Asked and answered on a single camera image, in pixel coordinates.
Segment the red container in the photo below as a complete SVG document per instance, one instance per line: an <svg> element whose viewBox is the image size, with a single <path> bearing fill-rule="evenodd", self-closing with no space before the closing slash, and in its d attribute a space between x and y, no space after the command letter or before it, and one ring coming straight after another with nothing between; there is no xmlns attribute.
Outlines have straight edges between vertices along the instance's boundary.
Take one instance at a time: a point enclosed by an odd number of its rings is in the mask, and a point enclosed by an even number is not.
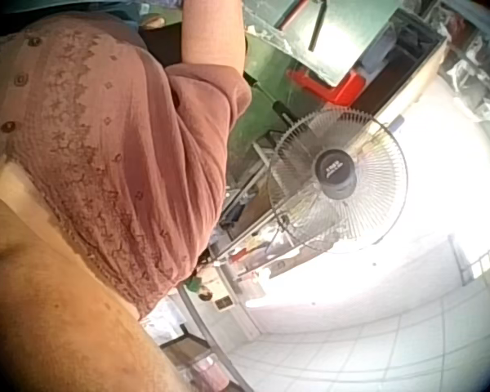
<svg viewBox="0 0 490 392"><path fill-rule="evenodd" d="M288 71L287 76L299 86L312 92L322 100L338 106L351 106L365 87L365 79L353 69L337 87L329 87L312 79L306 71Z"/></svg>

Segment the green object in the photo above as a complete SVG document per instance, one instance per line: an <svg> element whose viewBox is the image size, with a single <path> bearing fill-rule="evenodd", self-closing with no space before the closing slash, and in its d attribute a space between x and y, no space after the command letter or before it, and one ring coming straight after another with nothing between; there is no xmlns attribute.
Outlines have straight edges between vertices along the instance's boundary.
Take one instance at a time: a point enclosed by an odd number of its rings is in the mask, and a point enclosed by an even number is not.
<svg viewBox="0 0 490 392"><path fill-rule="evenodd" d="M199 289L202 288L202 279L199 278L198 276L193 276L185 282L185 287L187 287L187 290L190 292L199 292Z"/></svg>

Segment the metal frame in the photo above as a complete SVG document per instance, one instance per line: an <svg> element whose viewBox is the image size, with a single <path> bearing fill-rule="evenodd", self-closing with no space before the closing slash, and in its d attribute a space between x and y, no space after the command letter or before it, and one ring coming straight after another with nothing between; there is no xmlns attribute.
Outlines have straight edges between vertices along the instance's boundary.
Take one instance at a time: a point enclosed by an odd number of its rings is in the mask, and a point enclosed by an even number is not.
<svg viewBox="0 0 490 392"><path fill-rule="evenodd" d="M220 362L223 364L223 366L227 368L230 375L238 382L239 387L243 389L244 392L254 392L252 387L245 381L245 379L238 372L236 367L234 367L229 357L227 357L227 354L221 349L220 345L218 345L218 343L214 339L214 336L212 336L207 325L203 321L202 316L200 316L198 310L194 306L192 300L189 297L189 294L187 294L187 291L185 290L183 285L178 286L177 289L178 289L178 294L180 294L181 300L185 304L185 308L187 308L190 316L193 318L193 321L196 323L196 326L199 328L203 337L205 337L206 340L205 343L207 343L209 350L218 357Z"/></svg>

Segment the metal rod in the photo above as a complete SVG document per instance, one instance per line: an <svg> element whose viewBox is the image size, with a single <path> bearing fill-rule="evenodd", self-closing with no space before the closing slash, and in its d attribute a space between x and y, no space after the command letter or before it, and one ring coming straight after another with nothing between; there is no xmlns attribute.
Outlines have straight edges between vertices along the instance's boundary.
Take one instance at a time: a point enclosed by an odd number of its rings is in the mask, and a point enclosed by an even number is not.
<svg viewBox="0 0 490 392"><path fill-rule="evenodd" d="M229 211L234 208L236 204L239 203L239 200L242 198L242 196L252 187L254 184L265 174L267 171L267 166L261 165L261 167L257 170L254 175L252 175L251 178L247 181L247 183L239 190L239 192L234 196L234 198L231 200L229 204L227 204L227 207L225 207L225 210L221 213L222 217L225 217Z"/></svg>
<svg viewBox="0 0 490 392"><path fill-rule="evenodd" d="M205 322L202 320L202 317L199 315L198 310L194 306L192 300L189 297L189 294L187 294L183 285L178 286L178 293L180 294L180 298L185 304L185 307L189 311L190 316L193 318L193 321L196 323L196 326L199 328L199 331L202 333L207 343L211 346L211 351L217 355L220 362L223 363L223 365L229 371L230 375L234 377L234 379L238 382L239 386L241 386L245 392L254 392L251 386L245 381L242 375L238 372L236 367L234 367L229 357L227 357L227 354L224 353L220 345L216 343L214 336L212 336L211 332L207 328L207 325L205 325Z"/></svg>
<svg viewBox="0 0 490 392"><path fill-rule="evenodd" d="M314 51L316 44L318 43L319 35L321 34L321 28L325 21L325 15L327 14L327 0L321 0L321 6L319 7L318 19L312 32L312 38L310 39L309 51Z"/></svg>
<svg viewBox="0 0 490 392"><path fill-rule="evenodd" d="M297 2L294 3L294 5L291 7L290 11L288 12L287 16L282 16L281 20L279 20L275 27L276 29L280 31L284 31L285 28L291 24L291 22L296 18L296 16L303 10L303 8L307 5L309 0L298 0Z"/></svg>

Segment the button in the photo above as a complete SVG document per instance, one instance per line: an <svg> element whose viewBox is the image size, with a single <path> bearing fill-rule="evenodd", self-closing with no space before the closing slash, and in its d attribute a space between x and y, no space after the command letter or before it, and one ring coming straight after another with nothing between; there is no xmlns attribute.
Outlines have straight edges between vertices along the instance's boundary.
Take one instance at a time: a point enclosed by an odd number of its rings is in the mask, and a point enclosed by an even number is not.
<svg viewBox="0 0 490 392"><path fill-rule="evenodd" d="M15 76L15 86L23 87L29 81L29 75L25 72L20 72Z"/></svg>
<svg viewBox="0 0 490 392"><path fill-rule="evenodd" d="M40 37L32 37L27 41L30 47L39 47L42 45L42 39Z"/></svg>
<svg viewBox="0 0 490 392"><path fill-rule="evenodd" d="M3 133L11 133L16 129L16 122L8 121L2 124L0 127Z"/></svg>

